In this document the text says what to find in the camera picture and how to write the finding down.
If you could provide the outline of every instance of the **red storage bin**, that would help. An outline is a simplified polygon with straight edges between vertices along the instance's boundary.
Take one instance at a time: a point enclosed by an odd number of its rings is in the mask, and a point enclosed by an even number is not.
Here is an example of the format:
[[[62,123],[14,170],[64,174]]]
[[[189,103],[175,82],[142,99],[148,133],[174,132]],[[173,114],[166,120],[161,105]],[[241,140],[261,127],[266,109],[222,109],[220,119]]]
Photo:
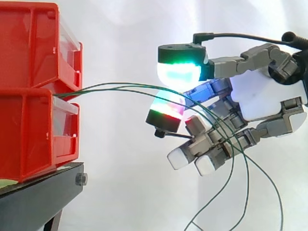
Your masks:
[[[78,158],[79,106],[48,89],[0,89],[0,179],[37,177]]]
[[[0,31],[0,88],[82,88],[82,44],[56,4],[0,1]]]

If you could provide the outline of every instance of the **white backdrop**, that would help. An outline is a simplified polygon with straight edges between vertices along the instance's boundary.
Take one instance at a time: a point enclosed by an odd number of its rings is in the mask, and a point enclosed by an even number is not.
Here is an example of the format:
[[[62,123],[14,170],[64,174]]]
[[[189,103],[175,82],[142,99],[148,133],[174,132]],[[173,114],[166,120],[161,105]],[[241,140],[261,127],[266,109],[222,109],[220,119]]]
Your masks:
[[[156,75],[157,46],[191,42],[198,31],[279,39],[292,30],[308,36],[308,4],[302,0],[56,2],[83,42],[84,86],[109,81],[160,84]],[[259,44],[218,38],[206,46],[209,57],[215,58],[238,55]],[[79,161],[85,162],[89,183],[64,209],[60,231],[180,231],[224,184],[230,161],[203,178],[193,165],[172,170],[166,155],[184,140],[154,137],[154,128],[144,122],[151,98],[101,92],[75,101],[81,106]],[[307,139],[305,123],[291,136],[263,140],[247,151],[272,176],[281,192],[285,231],[308,230]],[[262,173],[250,166],[249,206],[236,230],[279,230],[275,191]],[[197,223],[206,231],[228,230],[242,214],[245,190],[244,162],[238,156],[230,185]]]

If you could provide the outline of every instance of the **screw head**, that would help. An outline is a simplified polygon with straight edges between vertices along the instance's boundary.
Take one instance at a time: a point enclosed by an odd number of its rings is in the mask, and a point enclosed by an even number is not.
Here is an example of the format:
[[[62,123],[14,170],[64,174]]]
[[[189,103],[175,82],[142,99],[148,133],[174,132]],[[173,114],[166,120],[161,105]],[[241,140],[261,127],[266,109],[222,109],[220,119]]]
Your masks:
[[[77,173],[76,175],[76,185],[85,186],[88,183],[87,173]]]

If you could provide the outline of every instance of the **green led light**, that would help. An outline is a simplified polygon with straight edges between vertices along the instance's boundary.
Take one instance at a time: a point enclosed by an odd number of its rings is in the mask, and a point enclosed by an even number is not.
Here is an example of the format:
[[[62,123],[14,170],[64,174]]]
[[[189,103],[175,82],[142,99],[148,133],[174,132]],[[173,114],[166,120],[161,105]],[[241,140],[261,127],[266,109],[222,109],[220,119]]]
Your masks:
[[[185,105],[184,97],[172,92],[160,90],[156,96]],[[182,119],[185,108],[184,106],[155,98],[150,109],[177,119]]]
[[[198,85],[201,66],[193,63],[157,64],[157,74],[163,84],[173,90],[184,92]]]

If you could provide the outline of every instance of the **wire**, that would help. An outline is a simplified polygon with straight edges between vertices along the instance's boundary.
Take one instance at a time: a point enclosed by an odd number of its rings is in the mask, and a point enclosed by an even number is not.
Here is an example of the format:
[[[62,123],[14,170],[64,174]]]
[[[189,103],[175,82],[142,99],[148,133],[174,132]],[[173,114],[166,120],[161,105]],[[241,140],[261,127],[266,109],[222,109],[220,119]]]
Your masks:
[[[178,134],[178,133],[173,133],[173,132],[166,133],[165,136],[174,136],[174,137],[187,138],[187,139],[191,139],[192,138],[192,136]]]
[[[269,38],[264,38],[260,36],[255,36],[255,35],[246,35],[246,34],[237,34],[237,33],[220,33],[220,34],[214,34],[216,38],[245,38],[245,39],[253,39],[257,41],[262,41],[262,42],[269,42],[269,43],[274,43],[274,44],[280,44],[280,45],[286,45],[289,46],[289,42],[282,42],[279,40],[274,40],[274,39],[269,39]]]
[[[98,89],[98,90],[80,90],[80,91],[76,91],[76,92],[72,92],[72,93],[66,93],[66,94],[56,94],[56,96],[59,96],[59,97],[66,97],[66,96],[69,96],[69,95],[81,95],[81,94],[85,94],[85,93],[90,93],[90,92],[94,92],[94,91],[105,91],[105,90],[118,90],[118,91],[130,91],[130,92],[136,92],[136,93],[140,93],[140,94],[144,94],[144,95],[148,95],[148,96],[152,96],[152,97],[155,97],[155,98],[158,98],[158,99],[162,99],[162,100],[165,100],[165,101],[167,101],[167,102],[172,102],[172,103],[175,103],[175,104],[177,104],[177,105],[181,105],[181,106],[185,106],[185,107],[187,107],[187,108],[189,108],[189,109],[191,109],[191,110],[193,110],[193,111],[195,111],[195,112],[197,112],[198,114],[200,114],[204,119],[206,119],[211,125],[213,125],[213,123],[204,115],[204,114],[202,114],[202,113],[200,113],[199,111],[197,111],[196,109],[194,109],[194,108],[192,108],[192,107],[189,107],[189,106],[186,106],[186,105],[183,105],[183,104],[180,104],[180,103],[177,103],[177,102],[173,102],[173,101],[170,101],[170,100],[167,100],[167,99],[164,99],[164,98],[161,98],[161,97],[157,97],[157,96],[154,96],[154,95],[151,95],[151,94],[148,94],[148,93],[145,93],[145,92],[140,92],[140,91],[134,91],[134,90],[124,90],[124,89],[120,89],[120,88],[124,88],[124,87],[135,87],[135,86],[137,86],[137,87],[141,87],[141,88],[149,88],[149,87],[151,87],[151,88],[153,88],[152,87],[152,85],[143,85],[143,84],[133,84],[133,83],[126,83],[126,82],[120,82],[120,83],[102,83],[102,84],[97,84],[97,85],[94,85],[94,86],[91,86],[91,87],[88,87],[87,89],[90,89],[90,88],[92,88],[92,87],[98,87],[98,86],[104,86],[104,85],[114,85],[114,84],[130,84],[130,86],[122,86],[122,87],[115,87],[115,88],[111,88],[111,89]],[[182,95],[182,94],[180,94],[180,93],[178,93],[178,92],[175,92],[175,91],[172,91],[172,90],[170,90],[170,89],[167,89],[167,88],[161,88],[161,87],[157,87],[157,86],[154,86],[154,88],[155,89],[159,89],[159,90],[167,90],[167,91],[170,91],[170,92],[174,92],[174,93],[177,93],[177,94],[179,94],[179,95]],[[196,103],[196,105],[199,105],[199,106],[201,106],[201,107],[203,107],[200,103],[198,103],[198,102],[195,102]],[[234,170],[234,146],[233,146],[233,144],[230,142],[230,140],[229,140],[229,138],[228,138],[228,136],[227,136],[227,133],[226,133],[226,131],[225,131],[225,129],[223,128],[223,127],[221,127],[222,128],[222,130],[223,130],[223,132],[225,133],[225,135],[226,135],[226,137],[227,138],[225,138],[221,133],[220,133],[220,131],[218,130],[218,133],[230,144],[230,146],[231,146],[231,148],[232,148],[232,164],[231,164],[231,170],[230,170],[230,173],[229,173],[229,176],[228,176],[228,179],[226,180],[226,182],[225,182],[225,184],[223,185],[223,187],[221,188],[221,190],[219,190],[219,192],[209,201],[209,203],[207,203],[204,207],[202,207],[202,209],[198,212],[198,214],[199,213],[201,213],[225,188],[226,188],[226,186],[228,185],[228,183],[229,183],[229,181],[230,181],[230,178],[231,178],[231,176],[232,176],[232,174],[233,174],[233,170]],[[187,228],[193,223],[193,220],[197,217],[197,215],[196,216],[194,216],[193,218],[192,218],[192,220],[188,223],[188,225],[186,226],[186,228],[185,228],[185,230],[187,230]]]
[[[192,222],[192,224],[197,227],[198,229],[200,229],[200,231],[204,231],[199,225],[197,225],[196,223]]]
[[[102,84],[97,84],[97,85],[95,85],[95,86],[103,86],[103,85],[114,85],[114,84],[130,84],[130,86],[132,86],[132,87],[135,87],[135,86],[139,86],[139,87],[141,87],[141,88],[154,88],[154,89],[160,89],[160,90],[166,90],[166,91],[170,91],[170,92],[173,92],[173,93],[175,93],[175,94],[178,94],[178,95],[182,95],[181,93],[178,93],[178,92],[176,92],[176,91],[173,91],[173,90],[170,90],[170,89],[167,89],[167,88],[162,88],[162,87],[158,87],[158,86],[153,86],[153,85],[145,85],[145,84],[138,84],[138,83],[127,83],[127,82],[121,82],[121,83],[102,83]],[[123,86],[123,87],[117,87],[117,88],[113,88],[114,90],[119,90],[120,88],[124,88],[124,87],[128,87],[128,86]],[[81,93],[89,93],[89,92],[92,92],[92,91],[100,91],[100,90],[91,90],[91,91],[86,91],[86,90],[81,90],[81,91],[79,91],[79,92],[76,92],[76,94],[81,94]],[[200,103],[198,103],[198,102],[194,102],[194,103],[196,103],[196,105],[199,105],[200,107],[202,107],[205,111],[208,111],[209,112],[209,114],[213,117],[213,119],[217,122],[217,124],[219,124],[219,122],[217,121],[217,119],[213,116],[213,115],[215,115],[215,114],[213,114],[211,111],[209,111],[207,108],[205,108],[204,106],[202,106]],[[208,122],[210,122],[210,124],[213,126],[213,124],[212,124],[212,122],[211,121],[209,121],[209,119],[206,117],[206,116],[204,116],[204,115],[201,115],[202,117],[204,117]],[[233,135],[235,135],[234,134],[234,132],[232,131],[232,129],[229,127],[229,125],[228,124],[226,124],[223,120],[221,120],[225,125],[226,125],[226,127],[231,131],[231,133],[233,134]],[[228,177],[228,179],[227,179],[227,181],[226,181],[226,183],[225,183],[225,185],[222,187],[222,190],[220,190],[213,198],[212,198],[212,200],[210,201],[210,203],[225,189],[225,187],[227,186],[227,184],[229,183],[229,181],[230,181],[230,178],[231,178],[231,176],[232,176],[232,173],[233,173],[233,169],[234,169],[234,149],[233,149],[233,144],[229,141],[229,138],[225,138],[219,131],[218,131],[218,133],[221,135],[221,137],[223,137],[229,144],[230,144],[230,146],[232,147],[232,167],[231,167],[231,171],[230,171],[230,175],[229,175],[229,177]],[[239,146],[240,146],[240,148],[241,148],[241,150],[242,150],[242,153],[244,152],[243,151],[243,148],[242,148],[242,146],[241,146],[241,144],[240,144],[240,142],[239,142],[239,140],[238,140],[238,138],[235,136],[235,138],[236,138],[236,140],[238,141],[238,143],[239,143]],[[247,160],[245,160],[245,164],[246,164],[246,169],[247,169],[247,172],[249,173],[249,169],[248,169],[248,163],[247,163]],[[246,200],[248,201],[248,195],[249,195],[249,175],[248,175],[248,177],[247,177],[247,195],[246,195]],[[197,214],[196,214],[196,216],[194,216],[193,218],[192,218],[192,220],[188,223],[188,225],[186,226],[186,228],[185,228],[185,230],[187,230],[187,228],[191,225],[191,223],[193,222],[193,220],[197,217],[197,215],[200,213],[200,212],[202,212],[210,203],[208,203],[207,205],[205,205]],[[239,222],[233,227],[233,228],[235,228],[241,221],[242,221],[242,219],[244,218],[244,216],[245,216],[245,212],[246,212],[246,207],[247,207],[247,203],[245,203],[245,208],[244,208],[244,212],[243,212],[243,215],[242,215],[242,217],[240,218],[240,220],[239,220]]]
[[[243,38],[243,39],[245,38],[245,39],[253,39],[257,41],[292,47],[292,43],[290,42],[279,41],[279,40],[274,40],[274,39],[269,39],[269,38],[264,38],[260,36],[254,36],[254,35],[238,34],[238,33],[217,33],[217,34],[215,33],[196,33],[193,35],[193,37],[194,37],[193,42],[195,44],[201,44],[201,42],[212,40],[214,38]]]
[[[103,83],[103,84],[98,84],[98,85],[95,85],[95,86],[103,86],[103,85],[110,85],[110,84],[130,84],[130,86],[133,86],[133,87],[139,86],[139,87],[144,87],[144,88],[163,89],[163,90],[167,90],[167,91],[173,92],[172,90],[169,90],[169,89],[166,89],[166,88],[161,88],[161,87],[152,86],[152,85],[135,84],[135,83]],[[65,97],[65,96],[68,96],[68,95],[83,94],[83,93],[89,93],[89,92],[93,92],[93,91],[104,91],[104,90],[130,91],[130,92],[136,92],[136,93],[141,93],[141,94],[145,94],[145,95],[150,95],[150,94],[145,93],[145,92],[133,91],[133,90],[121,90],[121,89],[119,89],[119,88],[121,88],[121,87],[117,87],[117,88],[113,88],[113,89],[91,90],[91,91],[83,91],[83,90],[81,90],[81,91],[79,91],[79,93],[72,92],[72,93],[69,93],[69,94],[58,94],[58,96],[61,96],[61,95],[62,95],[62,96]],[[202,106],[202,105],[199,104],[198,102],[196,102],[196,104],[199,105],[199,106],[201,106],[204,110],[206,110],[206,111],[208,110],[207,108],[205,108],[204,106]],[[206,116],[204,116],[202,113],[198,112],[197,110],[195,110],[195,109],[193,109],[193,108],[191,108],[191,107],[188,107],[188,106],[186,106],[186,107],[192,109],[193,111],[195,111],[195,112],[197,112],[197,113],[199,113],[202,117],[204,117],[206,120],[208,120],[208,118],[207,118]],[[245,158],[248,158],[254,165],[256,165],[257,168],[259,168],[259,169],[267,176],[267,178],[271,181],[271,183],[273,184],[273,186],[274,186],[274,188],[275,188],[275,191],[276,191],[276,193],[277,193],[277,195],[278,195],[278,198],[279,198],[279,203],[280,203],[281,216],[282,216],[282,219],[281,219],[281,230],[282,230],[282,227],[283,227],[283,209],[282,209],[282,202],[281,202],[280,194],[279,194],[279,191],[278,191],[276,185],[274,184],[273,180],[269,177],[269,175],[268,175],[259,165],[256,164],[256,162],[254,162],[250,157],[248,157],[247,155],[244,154],[244,151],[243,151],[243,149],[242,149],[240,143],[239,143],[239,145],[240,145],[241,150],[239,150],[238,148],[234,147],[234,146],[231,144],[231,146],[232,146],[232,168],[231,168],[230,175],[232,175],[232,172],[233,172],[233,165],[234,165],[234,152],[233,152],[233,148],[235,148],[235,149],[237,149],[238,151],[242,152]],[[209,204],[210,204],[210,203],[211,203],[222,191],[223,191],[223,189],[226,187],[226,184],[228,184],[230,178],[231,178],[231,177],[229,177],[229,178],[227,179],[227,181],[226,181],[225,185],[223,186],[223,188],[222,188],[222,189],[221,189],[221,190],[209,201],[209,203],[207,203],[202,209],[200,209],[196,215],[198,215],[203,209],[205,209],[205,208],[206,208],[206,207],[207,207],[207,206],[208,206],[208,205],[209,205]],[[245,209],[244,209],[243,215],[242,215],[242,217],[240,218],[240,220],[237,222],[237,224],[236,224],[232,229],[234,229],[234,228],[242,221],[242,219],[244,218],[244,215],[245,215],[245,212],[246,212],[246,207],[247,207],[247,202],[248,202],[249,187],[247,187],[247,188],[248,188],[248,190],[247,190],[246,202],[245,202]]]

